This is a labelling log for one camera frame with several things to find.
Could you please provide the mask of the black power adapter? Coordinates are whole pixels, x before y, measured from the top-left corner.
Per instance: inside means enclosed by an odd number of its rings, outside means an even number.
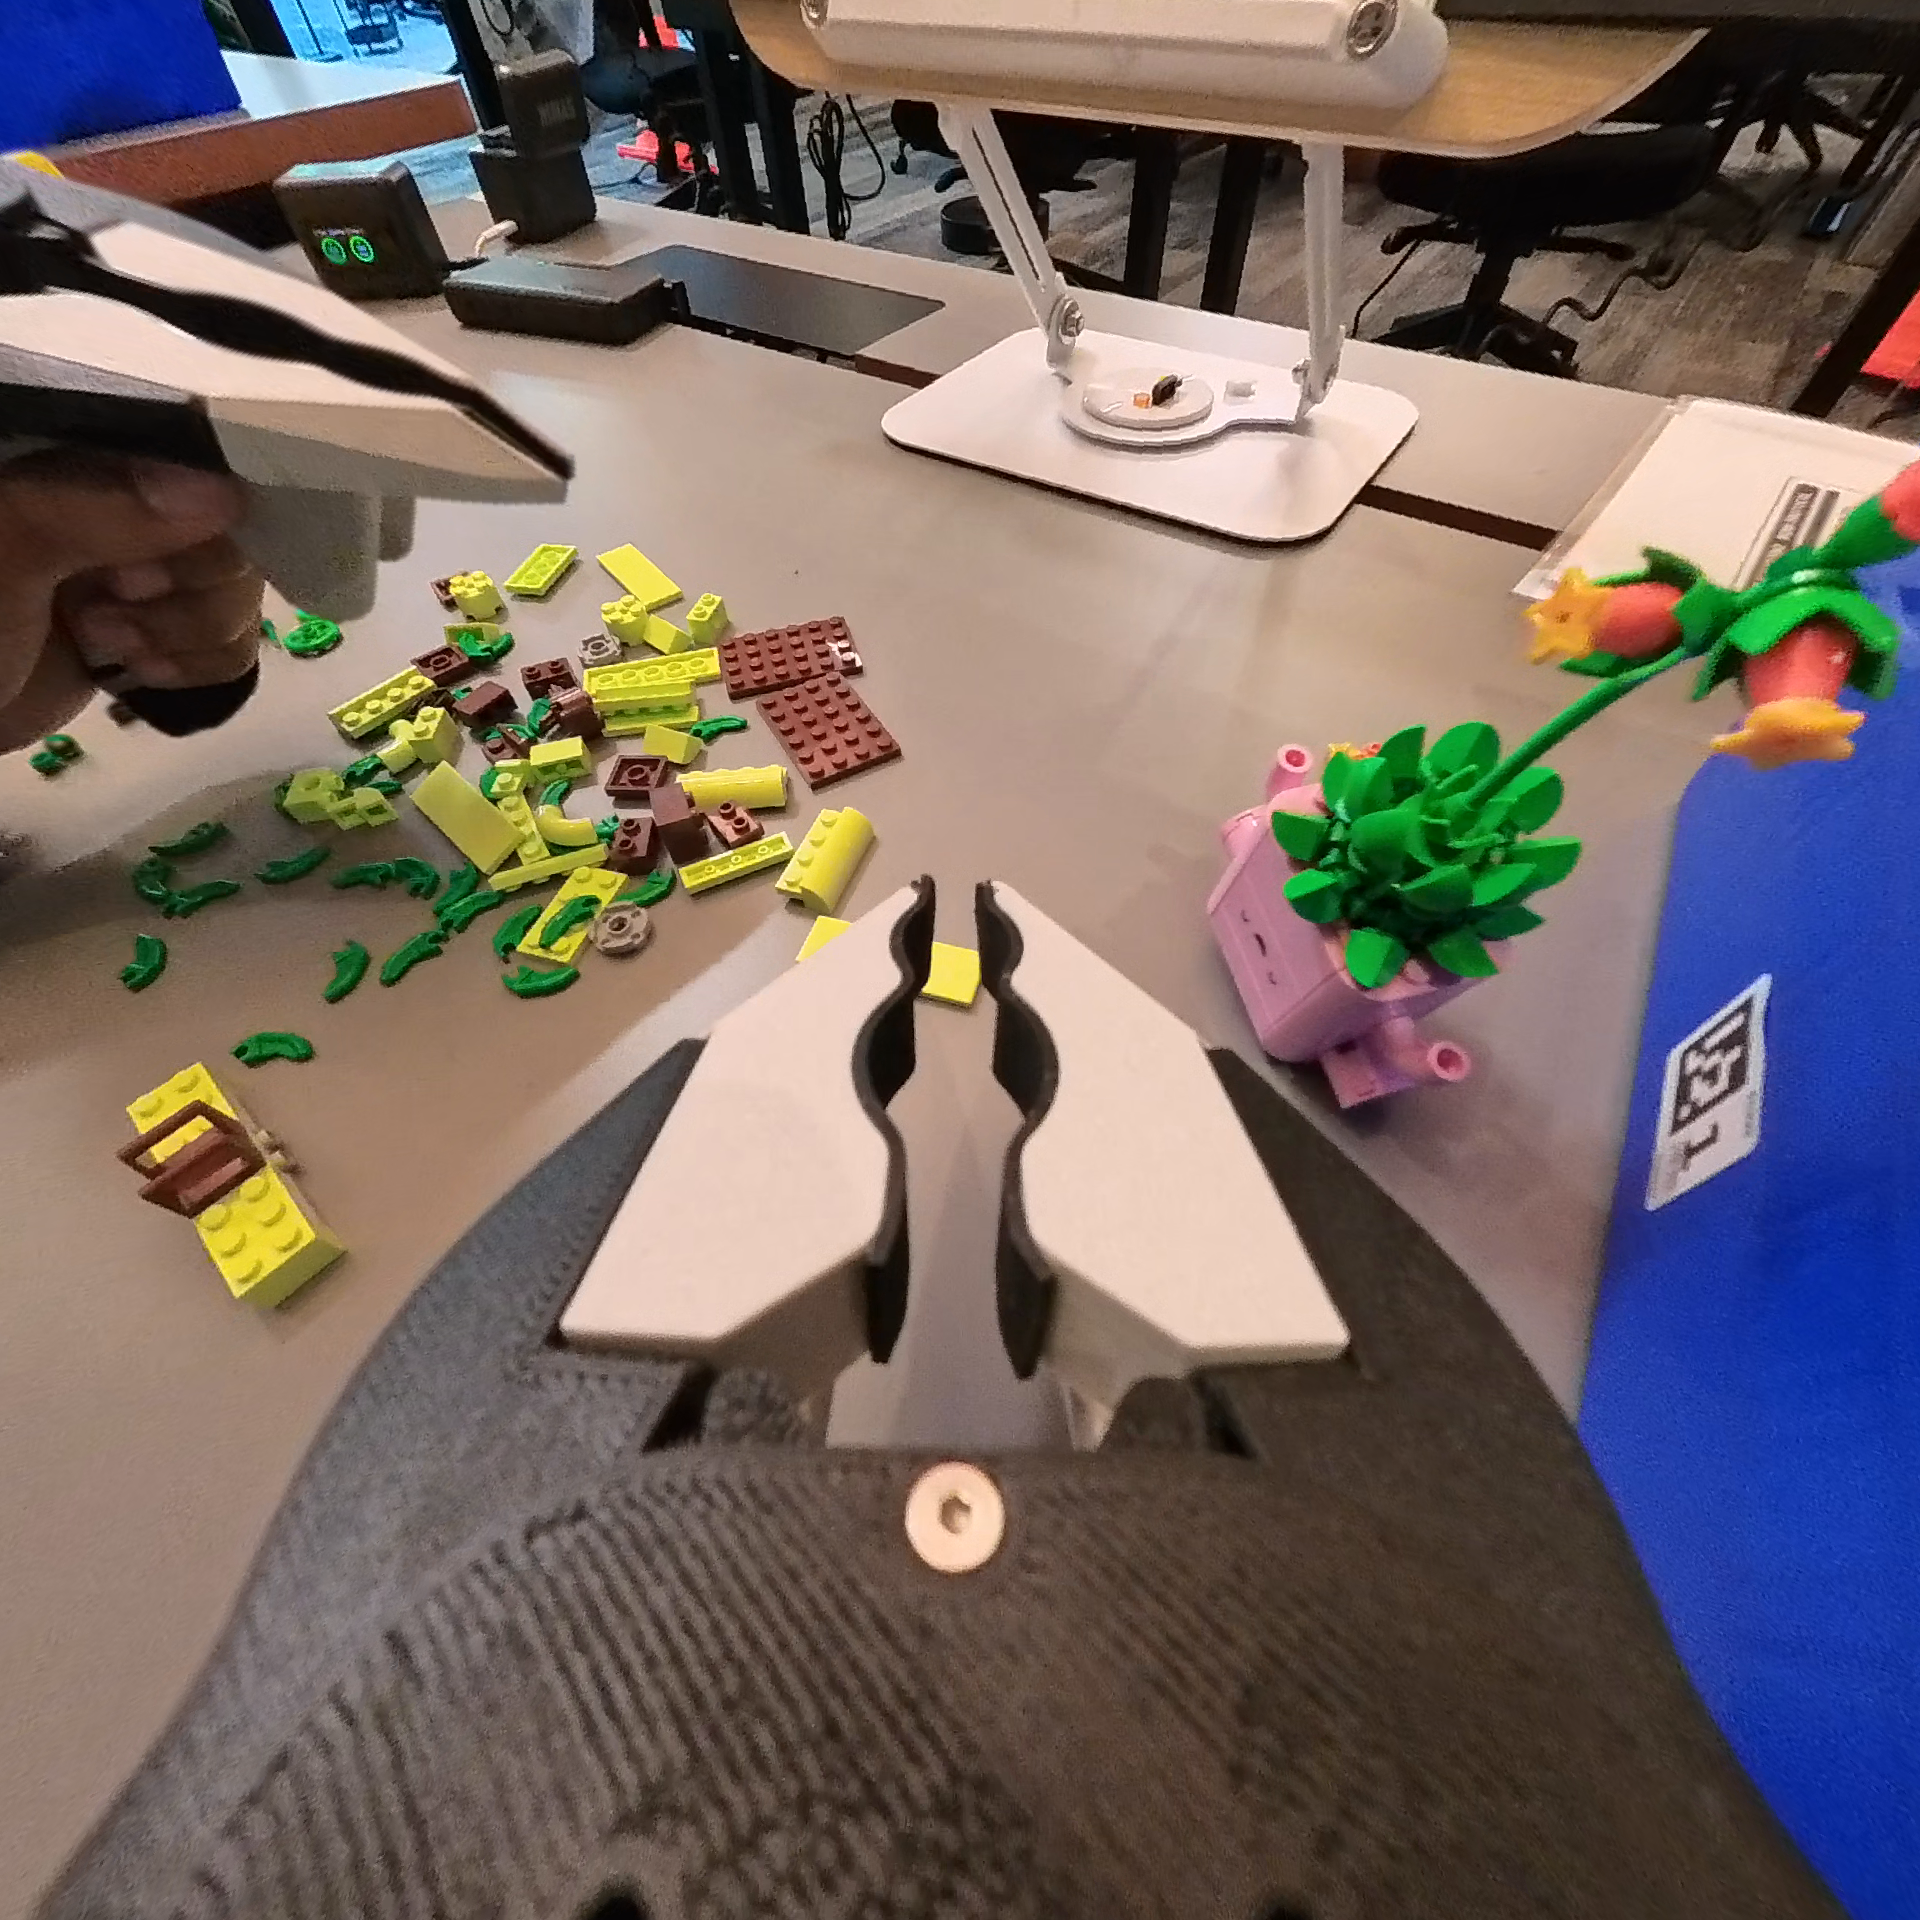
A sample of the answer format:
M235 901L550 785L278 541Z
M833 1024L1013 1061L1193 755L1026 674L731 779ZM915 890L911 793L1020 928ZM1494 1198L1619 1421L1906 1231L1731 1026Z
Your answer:
M497 224L541 243L596 218L585 143L593 133L580 65L548 49L497 65L502 118L483 127L470 167Z

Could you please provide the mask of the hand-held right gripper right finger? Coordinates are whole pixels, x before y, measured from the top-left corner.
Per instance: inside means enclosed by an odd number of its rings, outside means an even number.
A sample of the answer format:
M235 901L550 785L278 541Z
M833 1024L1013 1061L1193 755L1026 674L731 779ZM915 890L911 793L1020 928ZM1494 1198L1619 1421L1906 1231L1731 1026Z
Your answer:
M994 1303L1020 1378L1094 1450L1126 1393L1348 1355L1350 1328L1189 1021L1006 879L977 887L998 1162Z

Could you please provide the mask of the black charger green display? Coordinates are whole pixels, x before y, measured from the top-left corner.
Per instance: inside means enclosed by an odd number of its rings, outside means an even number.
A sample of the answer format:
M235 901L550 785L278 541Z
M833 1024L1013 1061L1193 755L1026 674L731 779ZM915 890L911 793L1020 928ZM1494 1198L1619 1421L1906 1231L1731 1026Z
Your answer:
M375 303L442 294L447 254L404 159L299 162L271 193L337 296Z

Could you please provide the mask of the yellow and brown lego assembly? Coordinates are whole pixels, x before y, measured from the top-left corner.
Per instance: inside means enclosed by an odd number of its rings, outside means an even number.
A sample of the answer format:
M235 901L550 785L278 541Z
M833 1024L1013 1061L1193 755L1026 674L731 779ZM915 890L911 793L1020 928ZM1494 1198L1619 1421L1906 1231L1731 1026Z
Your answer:
M292 1154L203 1063L193 1063L130 1098L132 1138L197 1096L238 1117L277 1169L255 1175L207 1210L182 1217L241 1305L282 1307L334 1265L345 1247L298 1186Z

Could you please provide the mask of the blue labelled plastic bin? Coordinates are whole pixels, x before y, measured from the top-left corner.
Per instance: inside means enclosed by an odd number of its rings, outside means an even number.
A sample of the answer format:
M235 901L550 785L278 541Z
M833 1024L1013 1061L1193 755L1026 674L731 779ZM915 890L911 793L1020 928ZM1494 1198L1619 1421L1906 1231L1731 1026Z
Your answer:
M1915 694L1677 808L1577 1426L1741 1763L1917 1913Z

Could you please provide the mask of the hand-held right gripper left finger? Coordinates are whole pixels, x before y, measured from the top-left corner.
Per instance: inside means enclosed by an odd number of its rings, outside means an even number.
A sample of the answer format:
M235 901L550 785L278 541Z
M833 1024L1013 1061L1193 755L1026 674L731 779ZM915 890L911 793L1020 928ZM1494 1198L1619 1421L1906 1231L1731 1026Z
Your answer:
M882 897L715 1024L559 1311L589 1355L775 1376L797 1401L894 1355L935 879Z

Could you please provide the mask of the pile of toy bricks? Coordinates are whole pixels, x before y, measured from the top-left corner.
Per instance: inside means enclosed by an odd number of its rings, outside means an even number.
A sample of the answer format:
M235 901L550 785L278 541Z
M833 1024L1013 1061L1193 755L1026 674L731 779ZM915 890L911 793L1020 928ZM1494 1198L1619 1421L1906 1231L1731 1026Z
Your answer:
M506 994L547 1000L589 953L645 953L660 902L758 878L810 919L799 954L846 928L835 906L871 857L874 817L841 801L803 822L799 803L902 754L855 686L851 622L740 627L717 592L686 597L635 543L593 561L607 599L556 656L517 656L511 614L573 577L573 543L541 541L502 577L433 581L438 642L327 713L354 755L271 784L294 841L249 885L318 879L404 897L420 919L385 953L341 938L327 1005L396 990L474 929Z

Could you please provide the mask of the pink toy planter figure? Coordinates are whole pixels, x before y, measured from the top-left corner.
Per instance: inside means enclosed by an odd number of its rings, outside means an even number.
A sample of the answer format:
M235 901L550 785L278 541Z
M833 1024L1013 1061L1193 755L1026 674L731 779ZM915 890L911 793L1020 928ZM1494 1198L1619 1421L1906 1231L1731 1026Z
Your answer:
M1287 745L1265 801L1220 831L1206 920L1262 1050L1315 1064L1355 1109L1469 1074L1427 1019L1499 973L1546 923L1582 841L1555 831L1566 784L1547 755L1627 694L1687 671L1692 698L1733 687L1739 723L1709 754L1756 771L1846 760L1899 674L1899 625L1863 587L1917 546L1915 463L1837 530L1734 587L1645 546L1637 566L1569 566L1527 609L1530 658L1583 690L1507 747L1490 722L1403 727L1315 755Z

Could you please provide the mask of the black office chair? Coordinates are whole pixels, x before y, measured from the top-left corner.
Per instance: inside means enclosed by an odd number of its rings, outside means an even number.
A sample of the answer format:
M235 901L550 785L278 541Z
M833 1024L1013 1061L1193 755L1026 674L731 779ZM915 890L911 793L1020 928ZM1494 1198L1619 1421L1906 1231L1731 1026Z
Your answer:
M1718 157L1718 136L1705 126L1569 135L1489 159L1385 155L1377 171L1385 202L1420 222L1395 229L1382 250L1455 243L1476 254L1476 269L1455 303L1407 314L1377 343L1570 377L1574 341L1503 301L1514 269L1541 250L1631 257L1630 247L1598 238L1598 229L1675 213L1707 185Z

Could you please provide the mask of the printed paper sheet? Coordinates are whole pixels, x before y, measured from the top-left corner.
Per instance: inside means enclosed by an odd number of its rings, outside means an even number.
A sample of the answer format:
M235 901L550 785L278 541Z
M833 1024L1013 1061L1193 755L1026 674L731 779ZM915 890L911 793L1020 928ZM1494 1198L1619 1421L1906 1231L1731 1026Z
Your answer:
M1518 581L1546 599L1566 569L1598 581L1657 546L1729 587L1790 549L1820 543L1915 457L1915 446L1729 399L1675 399Z

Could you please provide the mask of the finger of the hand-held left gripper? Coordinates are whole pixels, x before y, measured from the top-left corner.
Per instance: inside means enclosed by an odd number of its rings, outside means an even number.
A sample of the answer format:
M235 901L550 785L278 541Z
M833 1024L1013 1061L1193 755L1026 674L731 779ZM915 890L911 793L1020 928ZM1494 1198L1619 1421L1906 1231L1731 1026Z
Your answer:
M193 399L244 486L244 554L283 601L338 622L373 609L420 499L548 504L569 490L569 455L462 378L451 398L373 390L75 293L4 296L4 350Z
M202 343L323 367L380 393L451 398L462 378L490 395L388 321L217 231L7 159L4 296L42 293L103 296Z

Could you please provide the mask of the brown toy clip piece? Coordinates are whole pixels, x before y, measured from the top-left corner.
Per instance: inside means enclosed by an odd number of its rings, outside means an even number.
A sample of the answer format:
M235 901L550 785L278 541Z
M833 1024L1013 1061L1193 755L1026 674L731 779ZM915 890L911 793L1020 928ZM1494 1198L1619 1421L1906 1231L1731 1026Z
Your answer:
M252 1136L249 1129L225 1109L207 1103L203 1096L189 1098L179 1111L161 1117L154 1127L138 1133L129 1145L116 1150L116 1158L143 1177L154 1168L150 1152L167 1158L177 1146L205 1129L228 1136Z
M179 1215L198 1215L255 1175L277 1169L252 1136L228 1136L205 1129L185 1138L167 1158L150 1152L154 1165L143 1173L139 1198L158 1209Z

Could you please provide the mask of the pile of small toy pieces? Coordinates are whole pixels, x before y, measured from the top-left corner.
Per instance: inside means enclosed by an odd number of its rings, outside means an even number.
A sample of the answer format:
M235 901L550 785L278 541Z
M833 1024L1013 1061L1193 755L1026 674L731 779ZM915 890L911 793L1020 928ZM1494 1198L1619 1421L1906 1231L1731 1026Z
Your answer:
M278 651L291 658L319 658L337 651L345 640L343 625L325 614L294 609L289 622L259 618L261 656ZM116 666L94 671L95 687L106 694L106 713L121 729L149 729L161 736L197 736L233 720L253 697L259 662L246 674L198 686L198 687L143 687L135 686ZM28 766L36 776L59 776L87 754L84 741L68 731L38 736Z

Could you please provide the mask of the white book stand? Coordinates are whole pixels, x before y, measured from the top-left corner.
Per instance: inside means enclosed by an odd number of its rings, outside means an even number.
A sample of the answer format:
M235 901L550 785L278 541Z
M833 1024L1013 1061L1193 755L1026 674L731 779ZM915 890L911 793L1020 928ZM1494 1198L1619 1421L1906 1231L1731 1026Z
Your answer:
M1598 122L1694 29L1463 22L1431 5L733 5L796 85L933 102L1030 321L886 410L895 447L1245 543L1324 535L1418 403L1340 377L1338 235L1353 147L1501 157ZM1089 321L1026 202L996 109L1279 136L1303 151L1308 323L1292 362Z

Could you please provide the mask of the person's left hand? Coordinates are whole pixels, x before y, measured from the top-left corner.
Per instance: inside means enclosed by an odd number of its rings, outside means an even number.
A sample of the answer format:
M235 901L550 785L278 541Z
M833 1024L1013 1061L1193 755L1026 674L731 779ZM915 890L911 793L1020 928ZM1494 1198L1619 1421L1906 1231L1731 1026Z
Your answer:
M266 583L233 541L241 486L173 463L43 449L3 472L3 752L62 731L107 690L156 697L161 729L203 687L244 704Z

